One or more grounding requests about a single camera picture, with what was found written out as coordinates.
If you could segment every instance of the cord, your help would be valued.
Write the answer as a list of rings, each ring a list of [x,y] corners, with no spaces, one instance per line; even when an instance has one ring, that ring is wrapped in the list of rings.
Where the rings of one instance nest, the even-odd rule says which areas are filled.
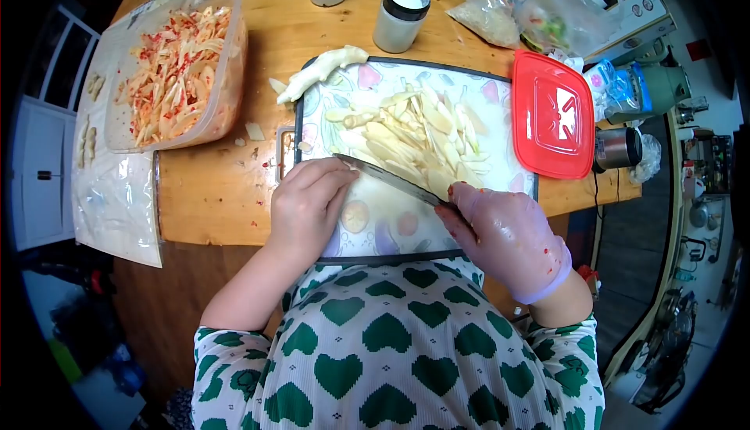
[[[596,172],[594,172],[594,207],[596,209],[596,216],[599,220],[604,221],[607,214],[605,208],[602,206],[602,214],[599,214],[599,202],[597,197],[599,196],[599,181],[596,178]],[[617,202],[620,201],[620,170],[617,169]]]

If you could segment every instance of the hand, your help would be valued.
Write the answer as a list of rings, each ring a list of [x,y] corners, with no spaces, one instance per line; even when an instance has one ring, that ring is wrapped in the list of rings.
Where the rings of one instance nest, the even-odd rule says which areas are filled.
[[[349,184],[358,176],[335,157],[297,163],[271,198],[266,247],[285,263],[311,266],[331,238]]]
[[[474,265],[505,284],[518,302],[535,303],[566,279],[570,251],[528,195],[455,182],[448,196],[472,225],[476,238],[451,210],[435,207],[437,216]]]

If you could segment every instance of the white cabinet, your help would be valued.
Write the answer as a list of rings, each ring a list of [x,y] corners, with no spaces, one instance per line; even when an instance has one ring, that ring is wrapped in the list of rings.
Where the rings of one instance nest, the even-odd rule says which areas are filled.
[[[76,117],[33,98],[22,99],[14,140],[16,248],[73,238],[70,169]]]
[[[99,34],[57,5],[26,66],[16,105],[11,211],[16,249],[75,236],[70,200],[76,111]]]

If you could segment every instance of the wooden table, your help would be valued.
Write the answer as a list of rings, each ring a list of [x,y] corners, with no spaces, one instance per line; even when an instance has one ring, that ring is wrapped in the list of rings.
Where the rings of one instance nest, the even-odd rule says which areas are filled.
[[[116,14],[128,13],[146,0],[124,0]],[[463,0],[432,0],[430,12],[410,50],[401,57],[441,62],[510,77],[513,51],[484,42],[445,14]],[[242,0],[248,26],[249,54],[241,115],[224,139],[158,154],[158,208],[161,237],[170,241],[214,245],[262,245],[270,232],[276,129],[293,125],[294,116],[276,106],[268,78],[285,81],[310,58],[346,44],[372,55],[389,56],[372,41],[380,0],[344,0],[321,8],[309,0]],[[261,126],[264,142],[245,147],[244,123]],[[257,160],[251,157],[258,147]],[[625,170],[598,176],[598,203],[641,196]],[[594,180],[540,177],[539,203],[547,216],[594,205]]]

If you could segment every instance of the person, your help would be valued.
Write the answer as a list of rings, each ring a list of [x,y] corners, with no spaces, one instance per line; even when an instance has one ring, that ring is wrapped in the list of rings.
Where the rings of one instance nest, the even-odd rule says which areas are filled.
[[[310,267],[358,175],[309,160],[277,187],[266,245],[195,334],[195,428],[598,428],[591,294],[536,201],[455,182],[470,226],[436,214],[467,259]],[[529,305],[523,338],[485,274]],[[271,339],[258,331],[279,300]]]

